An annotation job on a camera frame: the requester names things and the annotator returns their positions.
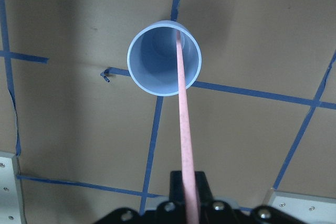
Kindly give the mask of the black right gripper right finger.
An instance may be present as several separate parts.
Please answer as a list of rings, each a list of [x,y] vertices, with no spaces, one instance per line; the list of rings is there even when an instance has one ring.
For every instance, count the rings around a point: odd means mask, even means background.
[[[200,223],[238,223],[228,198],[214,197],[204,172],[195,172]]]

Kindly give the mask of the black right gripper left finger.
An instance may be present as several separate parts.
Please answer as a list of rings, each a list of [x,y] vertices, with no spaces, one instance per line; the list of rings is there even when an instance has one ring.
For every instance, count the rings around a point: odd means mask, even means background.
[[[169,197],[158,205],[156,223],[186,223],[181,171],[172,171],[170,173]]]

